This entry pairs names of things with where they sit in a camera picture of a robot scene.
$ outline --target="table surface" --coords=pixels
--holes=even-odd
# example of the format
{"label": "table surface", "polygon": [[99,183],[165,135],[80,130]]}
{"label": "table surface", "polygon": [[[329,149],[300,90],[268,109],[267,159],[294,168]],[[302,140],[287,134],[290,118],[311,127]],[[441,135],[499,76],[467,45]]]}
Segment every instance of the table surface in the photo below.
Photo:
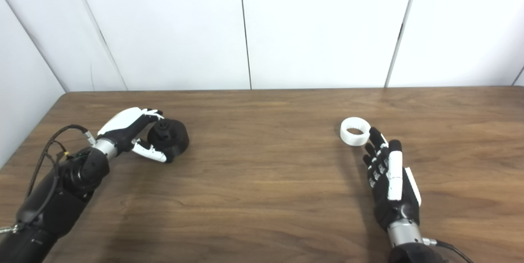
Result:
{"label": "table surface", "polygon": [[[423,236],[476,263],[524,260],[523,87],[67,93],[0,170],[0,226],[56,130],[94,133],[133,106],[182,121],[189,149],[173,164],[115,159],[47,263],[385,263],[364,149],[339,138],[351,116],[402,141]],[[59,140],[86,146],[75,131]]]}

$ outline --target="white wall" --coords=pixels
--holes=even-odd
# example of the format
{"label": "white wall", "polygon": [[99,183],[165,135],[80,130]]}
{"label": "white wall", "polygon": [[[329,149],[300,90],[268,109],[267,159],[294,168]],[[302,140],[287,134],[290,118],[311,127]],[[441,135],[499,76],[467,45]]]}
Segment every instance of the white wall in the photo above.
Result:
{"label": "white wall", "polygon": [[0,0],[0,168],[64,90]]}
{"label": "white wall", "polygon": [[244,0],[254,89],[382,87],[408,0]]}
{"label": "white wall", "polygon": [[524,65],[524,0],[413,0],[390,87],[509,85]]}
{"label": "white wall", "polygon": [[515,82],[515,86],[524,86],[524,75],[520,74],[520,76],[517,78],[517,81]]}
{"label": "white wall", "polygon": [[67,91],[125,90],[83,0],[8,0]]}
{"label": "white wall", "polygon": [[87,0],[130,90],[249,89],[242,0]]}

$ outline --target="white plastic part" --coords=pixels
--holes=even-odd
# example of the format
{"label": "white plastic part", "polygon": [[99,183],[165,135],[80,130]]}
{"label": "white plastic part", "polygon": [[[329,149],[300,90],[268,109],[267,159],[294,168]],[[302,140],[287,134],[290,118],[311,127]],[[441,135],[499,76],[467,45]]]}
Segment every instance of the white plastic part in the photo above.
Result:
{"label": "white plastic part", "polygon": [[155,150],[153,145],[151,145],[150,149],[146,149],[142,145],[138,144],[138,142],[140,142],[140,139],[137,139],[137,141],[135,142],[135,147],[133,147],[132,149],[134,153],[147,157],[148,159],[152,159],[154,161],[159,161],[163,163],[165,162],[165,160],[167,160],[165,154],[163,154],[163,152]]}
{"label": "white plastic part", "polygon": [[391,151],[388,159],[388,200],[402,200],[402,151]]}
{"label": "white plastic part", "polygon": [[138,107],[131,107],[126,110],[123,110],[117,113],[112,119],[110,119],[105,125],[99,130],[98,135],[105,134],[108,131],[125,129],[134,123],[142,115],[146,116],[156,116],[158,119],[163,119],[164,117],[157,114],[158,110],[147,110],[140,109]]}
{"label": "white plastic part", "polygon": [[[348,129],[357,129],[362,132],[360,135],[348,132]],[[371,125],[364,119],[351,117],[342,121],[340,125],[340,138],[347,145],[358,147],[364,145],[369,139],[369,129]]]}
{"label": "white plastic part", "polygon": [[411,168],[405,168],[405,169],[406,169],[406,175],[408,175],[409,183],[411,183],[411,188],[413,188],[413,192],[420,206],[422,204],[422,198],[420,197],[419,187],[417,186],[417,182],[415,182],[415,177],[413,177],[413,173],[411,173]]}

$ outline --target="wire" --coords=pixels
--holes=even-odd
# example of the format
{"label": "wire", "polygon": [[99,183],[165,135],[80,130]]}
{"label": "wire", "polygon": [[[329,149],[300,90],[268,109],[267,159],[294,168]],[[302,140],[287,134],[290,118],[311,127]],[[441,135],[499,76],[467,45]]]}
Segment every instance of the wire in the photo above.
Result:
{"label": "wire", "polygon": [[49,141],[43,147],[42,153],[38,159],[38,162],[36,163],[36,167],[34,168],[33,176],[31,177],[31,181],[29,182],[29,186],[27,188],[26,199],[29,197],[29,195],[32,192],[34,183],[36,181],[36,177],[38,176],[38,172],[40,171],[40,168],[42,166],[43,159],[45,158],[45,155],[47,155],[47,151],[49,150],[49,147],[51,146],[51,144],[57,143],[58,145],[60,145],[63,151],[66,151],[66,148],[62,145],[62,143],[56,141],[55,138],[58,137],[58,135],[62,134],[64,131],[69,130],[69,129],[80,130],[83,134],[88,132],[88,129],[86,129],[85,127],[81,125],[67,125],[63,127],[62,129],[58,130],[53,136],[51,136]]}
{"label": "wire", "polygon": [[53,144],[53,143],[58,144],[58,145],[60,146],[60,148],[62,148],[62,151],[63,151],[63,152],[66,152],[66,151],[67,151],[67,149],[64,147],[64,145],[63,145],[62,143],[58,142],[57,140],[53,140],[52,144]]}
{"label": "wire", "polygon": [[447,248],[447,249],[450,249],[452,250],[453,252],[456,252],[459,256],[462,257],[462,259],[464,259],[464,261],[468,262],[468,263],[473,263],[473,261],[468,258],[466,256],[466,254],[464,254],[463,252],[461,252],[459,249],[457,249],[455,246],[453,246],[452,244],[448,244],[446,243],[445,241],[441,241],[441,240],[436,240],[436,246],[438,247],[443,247],[443,248]]}
{"label": "wire", "polygon": [[60,160],[62,159],[62,157],[64,157],[64,155],[65,155],[65,153],[62,151],[58,155],[56,155],[56,160],[53,160],[51,155],[49,155],[48,153],[45,154],[45,156],[49,160],[51,160],[51,162],[53,162],[53,173],[54,173],[53,184],[51,185],[51,190],[47,193],[47,196],[45,197],[45,200],[43,201],[42,205],[38,208],[38,210],[31,216],[31,218],[28,221],[26,221],[24,224],[22,224],[21,228],[24,228],[25,225],[28,225],[28,224],[31,224],[32,222],[34,222],[34,220],[40,214],[42,214],[42,212],[45,209],[45,207],[47,207],[47,205],[51,201],[51,198],[53,197],[54,191],[56,190],[56,187],[58,186],[58,180],[60,179],[58,166],[59,166]]}

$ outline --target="white plastic ring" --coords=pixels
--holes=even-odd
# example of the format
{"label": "white plastic ring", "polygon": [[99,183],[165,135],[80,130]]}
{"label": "white plastic ring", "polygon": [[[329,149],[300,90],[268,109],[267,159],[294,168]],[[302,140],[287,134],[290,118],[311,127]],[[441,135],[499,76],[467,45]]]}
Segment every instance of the white plastic ring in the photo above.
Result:
{"label": "white plastic ring", "polygon": [[[348,132],[348,129],[357,129],[361,131],[362,134],[352,134]],[[343,120],[340,125],[340,138],[342,138],[342,141],[347,145],[358,147],[364,145],[369,139],[369,129],[371,129],[371,125],[366,122],[365,119],[356,117],[347,118]]]}

